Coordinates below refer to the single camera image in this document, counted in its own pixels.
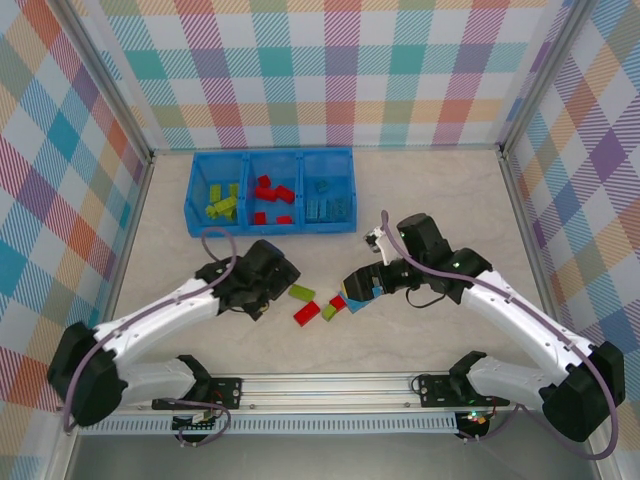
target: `checkered wall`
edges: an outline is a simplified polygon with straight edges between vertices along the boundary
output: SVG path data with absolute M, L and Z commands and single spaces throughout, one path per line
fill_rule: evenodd
M 22 480 L 52 448 L 47 365 L 101 319 L 143 162 L 45 0 L 0 12 L 0 478 Z
M 493 144 L 560 3 L 99 0 L 100 19 L 98 0 L 74 2 L 147 138 L 172 149 Z
M 624 351 L 640 466 L 640 1 L 601 1 L 519 142 L 519 188 L 561 321 Z

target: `toy block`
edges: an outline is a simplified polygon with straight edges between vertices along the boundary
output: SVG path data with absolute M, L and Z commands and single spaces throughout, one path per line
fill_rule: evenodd
M 256 212 L 253 215 L 253 223 L 255 225 L 266 225 L 267 224 L 267 214 L 265 212 Z
M 338 310 L 333 305 L 327 305 L 324 310 L 322 310 L 322 318 L 324 318 L 327 322 L 330 322 L 333 317 L 335 317 Z
M 314 302 L 309 302 L 304 307 L 302 307 L 302 309 L 298 313 L 296 313 L 293 318 L 296 319 L 296 322 L 298 322 L 301 327 L 304 327 L 307 323 L 309 323 L 309 320 L 311 320 L 319 313 L 320 307 Z
M 307 200 L 306 219 L 308 222 L 318 221 L 318 201 Z
M 320 200 L 318 220 L 320 220 L 321 222 L 331 221 L 331 208 L 328 200 Z
M 262 188 L 269 188 L 271 186 L 271 179 L 269 178 L 269 175 L 262 175 L 261 177 L 258 177 L 258 185 Z
M 282 185 L 278 185 L 276 187 L 276 194 L 280 200 L 284 200 L 289 204 L 293 203 L 296 199 L 296 194 L 293 193 L 293 190 L 289 190 L 287 187 L 283 187 Z
M 333 202 L 333 218 L 335 220 L 344 220 L 347 218 L 347 200 L 339 198 Z
M 333 297 L 331 299 L 331 301 L 329 302 L 335 309 L 336 311 L 340 311 L 342 310 L 344 307 L 347 306 L 347 302 L 344 301 L 344 298 L 342 298 L 340 295 L 336 295 L 335 297 Z
M 219 215 L 216 207 L 214 207 L 213 205 L 209 205 L 207 208 L 205 208 L 204 213 L 206 213 L 207 217 L 209 217 L 211 220 L 215 220 Z
M 222 199 L 222 187 L 220 185 L 211 185 L 209 188 L 209 202 L 216 203 Z
M 329 191 L 329 182 L 326 180 L 318 180 L 316 182 L 316 191 L 318 193 L 325 193 Z
M 275 202 L 278 199 L 278 194 L 270 188 L 256 187 L 256 198 L 267 202 Z
M 224 200 L 216 202 L 214 207 L 218 213 L 224 213 L 227 210 L 235 209 L 238 205 L 238 199 L 236 197 L 227 197 Z
M 298 300 L 302 300 L 305 303 L 309 303 L 315 298 L 316 292 L 314 292 L 310 288 L 296 285 L 294 283 L 289 289 L 289 295 L 291 295 L 293 298 L 297 298 Z

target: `white floor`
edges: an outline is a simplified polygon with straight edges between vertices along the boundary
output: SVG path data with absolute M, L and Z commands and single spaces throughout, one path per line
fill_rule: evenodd
M 392 224 L 406 216 L 432 215 L 452 248 L 471 247 L 506 279 L 539 304 L 502 175 L 492 151 L 358 151 L 358 232 L 269 237 L 302 272 L 301 285 L 316 290 L 323 307 L 345 276 L 379 260 L 362 236 L 380 224 L 386 208 Z M 191 156 L 159 157 L 116 315 L 122 316 L 177 288 L 209 257 L 191 238 L 182 212 Z M 255 238 L 237 239 L 240 253 Z M 222 256 L 225 240 L 210 241 Z M 435 298 L 428 288 L 413 295 Z M 470 350 L 527 364 L 512 340 L 479 315 L 442 301 L 426 310 L 405 303 L 403 293 L 386 295 L 355 315 L 347 310 L 327 323 L 317 316 L 301 328 L 292 315 L 303 305 L 288 295 L 258 321 L 226 313 L 158 345 L 145 360 L 192 354 L 210 372 L 435 371 Z

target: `green lego brick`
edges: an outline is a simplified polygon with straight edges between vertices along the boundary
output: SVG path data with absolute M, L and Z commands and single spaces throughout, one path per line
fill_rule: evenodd
M 216 211 L 218 213 L 224 213 L 225 210 L 230 210 L 232 208 L 235 208 L 237 204 L 238 204 L 238 199 L 236 197 L 227 197 L 224 200 L 220 200 L 219 202 L 216 202 L 214 207 L 216 208 Z
M 211 185 L 209 189 L 209 201 L 211 203 L 219 202 L 222 198 L 222 187 L 220 185 Z
M 207 208 L 205 208 L 204 212 L 211 220 L 215 220 L 216 218 L 218 218 L 218 212 L 216 211 L 216 207 L 214 207 L 213 205 L 209 205 Z
M 298 300 L 302 300 L 303 302 L 309 303 L 313 301 L 316 296 L 316 292 L 309 288 L 301 287 L 300 285 L 296 285 L 295 283 L 291 285 L 289 289 L 289 295 L 293 298 L 297 298 Z
M 327 305 L 322 311 L 322 318 L 324 318 L 327 322 L 330 322 L 336 313 L 338 313 L 336 307 L 334 307 L 333 305 Z

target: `lego brick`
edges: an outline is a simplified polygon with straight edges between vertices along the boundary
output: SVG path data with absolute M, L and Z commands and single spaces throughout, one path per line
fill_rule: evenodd
M 218 184 L 211 185 L 209 188 L 209 201 L 211 203 L 219 202 L 222 199 L 222 187 Z
M 218 212 L 216 210 L 216 207 L 214 207 L 213 205 L 209 205 L 207 208 L 205 208 L 204 213 L 206 213 L 207 217 L 209 217 L 211 220 L 215 220 L 216 218 L 218 218 Z
M 269 188 L 271 186 L 271 179 L 269 178 L 269 175 L 262 175 L 261 177 L 258 177 L 258 185 L 262 188 Z
M 324 310 L 322 310 L 322 318 L 324 318 L 327 322 L 330 322 L 333 317 L 335 317 L 338 310 L 333 305 L 327 305 Z
M 338 198 L 333 202 L 333 219 L 337 221 L 345 220 L 347 218 L 347 199 Z
M 318 180 L 316 182 L 316 191 L 318 193 L 325 193 L 329 191 L 329 182 L 326 180 Z
M 328 200 L 320 200 L 320 209 L 318 211 L 318 220 L 321 222 L 331 221 L 331 206 Z
M 265 212 L 256 212 L 253 215 L 253 223 L 255 225 L 266 225 L 267 224 L 267 214 Z
M 218 213 L 224 213 L 226 210 L 235 208 L 238 205 L 238 199 L 236 197 L 227 197 L 224 200 L 216 202 L 214 205 Z
M 319 313 L 320 307 L 314 302 L 309 302 L 304 307 L 302 307 L 300 311 L 293 316 L 293 318 L 295 318 L 296 322 L 298 322 L 301 327 L 304 327 L 307 323 L 309 323 L 309 320 L 311 320 Z
M 372 290 L 373 290 L 373 298 L 377 298 L 380 295 L 382 295 L 382 287 L 373 287 Z M 366 302 L 358 302 L 356 300 L 351 300 L 349 298 L 346 298 L 344 293 L 340 293 L 340 296 L 347 303 L 347 308 L 351 313 L 356 313 L 358 310 L 363 309 L 364 307 L 369 305 L 371 302 L 373 302 L 373 300 L 369 300 Z
M 296 285 L 294 283 L 289 289 L 289 295 L 291 295 L 293 298 L 297 298 L 298 300 L 302 300 L 305 303 L 309 303 L 315 298 L 316 292 L 314 292 L 310 288 Z
M 278 185 L 276 187 L 276 194 L 280 200 L 284 200 L 289 204 L 293 203 L 296 199 L 296 194 L 293 193 L 293 190 L 289 190 L 287 187 L 282 185 Z
M 278 199 L 278 194 L 270 188 L 256 187 L 256 198 L 267 202 L 275 202 Z
M 318 221 L 318 208 L 319 204 L 317 200 L 307 200 L 307 209 L 305 218 L 308 222 Z
M 338 312 L 347 306 L 347 302 L 344 301 L 340 295 L 336 295 L 329 302 Z

